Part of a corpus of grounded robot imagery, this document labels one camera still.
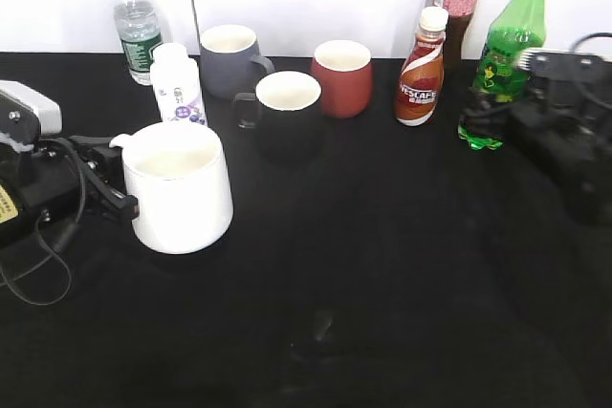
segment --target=mug handle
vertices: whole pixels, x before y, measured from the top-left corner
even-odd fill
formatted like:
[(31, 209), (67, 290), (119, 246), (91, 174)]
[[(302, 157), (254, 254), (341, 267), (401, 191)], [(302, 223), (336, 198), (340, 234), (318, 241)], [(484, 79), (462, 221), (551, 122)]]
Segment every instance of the mug handle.
[(132, 136), (130, 136), (129, 134), (119, 134), (115, 138), (111, 139), (111, 141), (108, 143), (108, 146), (111, 148), (125, 148), (131, 140)]
[[(256, 117), (255, 119), (247, 119), (244, 116), (244, 110), (240, 112), (238, 110), (238, 106), (242, 105), (243, 107), (248, 104), (255, 104), (256, 107)], [(233, 103), (231, 104), (231, 110), (236, 118), (236, 122), (238, 126), (241, 128), (252, 129), (257, 125), (257, 121), (261, 117), (261, 106), (257, 101), (257, 96), (254, 93), (238, 93), (233, 97)]]
[(261, 54), (254, 54), (253, 56), (251, 56), (250, 60), (251, 62), (259, 64), (261, 67), (263, 67), (266, 75), (273, 74), (274, 72), (276, 72), (274, 65), (266, 56), (262, 56)]

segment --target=gray mug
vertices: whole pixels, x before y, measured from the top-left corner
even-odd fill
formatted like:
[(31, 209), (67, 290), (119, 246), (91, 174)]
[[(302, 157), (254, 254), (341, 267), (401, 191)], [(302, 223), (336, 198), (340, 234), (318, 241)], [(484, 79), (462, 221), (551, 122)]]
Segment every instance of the gray mug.
[(232, 99), (252, 91), (274, 65), (259, 52), (255, 32), (246, 26), (225, 24), (200, 34), (200, 72), (209, 93)]

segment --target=red cup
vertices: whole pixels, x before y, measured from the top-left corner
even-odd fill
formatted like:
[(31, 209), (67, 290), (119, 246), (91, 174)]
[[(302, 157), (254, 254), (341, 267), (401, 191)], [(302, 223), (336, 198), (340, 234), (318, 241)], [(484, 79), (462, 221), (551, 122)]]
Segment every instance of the red cup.
[(372, 54), (361, 43), (332, 40), (315, 50), (312, 75), (321, 85), (321, 110), (335, 118), (350, 118), (372, 97)]

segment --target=cup rim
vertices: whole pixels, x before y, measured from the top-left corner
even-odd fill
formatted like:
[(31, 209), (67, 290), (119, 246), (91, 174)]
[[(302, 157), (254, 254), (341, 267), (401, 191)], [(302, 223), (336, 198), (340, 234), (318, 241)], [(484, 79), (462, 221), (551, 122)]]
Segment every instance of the cup rim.
[[(325, 64), (323, 54), (331, 53), (335, 49), (335, 47), (343, 47), (345, 50), (352, 49), (353, 51), (360, 53), (360, 65), (350, 68), (339, 68), (333, 65)], [(319, 66), (325, 69), (329, 69), (330, 71), (355, 72), (359, 69), (363, 69), (370, 63), (370, 61), (372, 60), (372, 53), (365, 45), (360, 42), (356, 42), (355, 40), (329, 40), (327, 42), (321, 43), (315, 48), (313, 58)]]
[(221, 160), (221, 157), (223, 155), (223, 144), (221, 142), (221, 138), (219, 138), (219, 135), (217, 135), (217, 133), (215, 133), (208, 126), (205, 126), (205, 125), (199, 124), (199, 123), (193, 123), (191, 121), (161, 121), (161, 122), (158, 122), (158, 123), (149, 124), (148, 126), (145, 126), (142, 129), (140, 129), (139, 131), (137, 131), (136, 133), (134, 133), (132, 135), (131, 142), (133, 142), (135, 140), (134, 138), (139, 133), (148, 132), (148, 131), (155, 131), (155, 130), (158, 130), (158, 129), (162, 129), (162, 128), (159, 128), (158, 126), (165, 126), (168, 123), (177, 123), (177, 124), (184, 123), (185, 125), (192, 125), (193, 127), (196, 127), (196, 129), (204, 128), (204, 129), (208, 130), (212, 134), (212, 137), (214, 138), (214, 143), (215, 143), (215, 147), (216, 147), (215, 148), (215, 155), (214, 155), (214, 157), (209, 162), (207, 162), (204, 166), (202, 166), (202, 167), (200, 167), (200, 168), (198, 168), (198, 169), (196, 169), (194, 171), (188, 172), (186, 174), (172, 176), (172, 177), (159, 177), (159, 176), (156, 176), (154, 174), (148, 174), (146, 172), (142, 172), (140, 169), (138, 169), (136, 167), (136, 165), (129, 158), (130, 157), (129, 151), (130, 151), (130, 145), (131, 145), (131, 143), (130, 143), (130, 144), (126, 145), (122, 149), (122, 151), (121, 151), (121, 160), (123, 162), (123, 165), (127, 169), (129, 169), (130, 172), (132, 172), (133, 174), (135, 174), (135, 175), (137, 175), (139, 177), (143, 177), (143, 178), (146, 178), (146, 179), (152, 179), (152, 180), (155, 180), (155, 181), (162, 181), (162, 182), (172, 182), (172, 181), (177, 181), (177, 180), (180, 180), (180, 179), (186, 179), (186, 178), (194, 176), (196, 174), (201, 174), (203, 171), (205, 171), (207, 169), (210, 169), (214, 164), (216, 164), (219, 160)]
[[(231, 50), (231, 51), (225, 51), (225, 50), (214, 50), (212, 49), (210, 46), (205, 45), (205, 40), (210, 40), (211, 38), (208, 37), (209, 35), (214, 35), (216, 33), (220, 33), (223, 30), (226, 31), (234, 31), (234, 33), (236, 32), (242, 32), (245, 35), (249, 36), (249, 44), (240, 48), (240, 49), (236, 49), (236, 50)], [(240, 52), (244, 52), (246, 49), (248, 49), (249, 47), (252, 47), (252, 45), (257, 41), (257, 34), (255, 33), (255, 31), (251, 28), (248, 28), (247, 26), (243, 26), (242, 24), (219, 24), (217, 26), (212, 26), (211, 28), (208, 28), (204, 31), (200, 32), (200, 46), (202, 48), (204, 48), (205, 50), (211, 52), (211, 53), (219, 53), (219, 54), (234, 54), (234, 53), (240, 53)]]
[[(266, 84), (271, 84), (270, 83), (271, 80), (276, 80), (276, 79), (285, 78), (285, 77), (300, 78), (302, 79), (302, 81), (308, 82), (308, 84), (312, 84), (313, 87), (315, 87), (316, 85), (316, 90), (314, 92), (315, 97), (313, 97), (312, 100), (309, 100), (309, 102), (301, 104), (296, 107), (278, 107), (278, 106), (273, 106), (270, 103), (266, 102), (265, 98), (262, 97), (261, 95), (261, 92), (264, 91), (263, 87)], [(255, 87), (255, 95), (257, 96), (257, 100), (261, 102), (263, 105), (265, 105), (266, 107), (268, 107), (269, 109), (276, 110), (278, 112), (296, 112), (298, 110), (305, 109), (306, 107), (310, 107), (311, 105), (313, 105), (315, 102), (318, 101), (318, 99), (321, 96), (321, 85), (318, 84), (318, 81), (313, 76), (304, 74), (303, 72), (280, 71), (280, 72), (274, 72), (273, 74), (266, 75), (261, 80), (259, 80), (259, 83), (257, 83), (257, 86)]]

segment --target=black mug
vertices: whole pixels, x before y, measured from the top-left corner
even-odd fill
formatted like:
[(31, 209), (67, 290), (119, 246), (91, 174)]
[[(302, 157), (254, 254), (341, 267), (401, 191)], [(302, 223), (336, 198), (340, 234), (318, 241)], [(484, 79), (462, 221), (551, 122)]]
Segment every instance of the black mug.
[(200, 34), (200, 72), (204, 87), (221, 99), (250, 91), (274, 65), (259, 52), (255, 32), (246, 26), (225, 24)]
[(262, 78), (255, 93), (236, 95), (233, 111), (238, 126), (254, 129), (264, 157), (293, 165), (310, 160), (322, 146), (320, 96), (321, 87), (311, 76), (277, 72)]

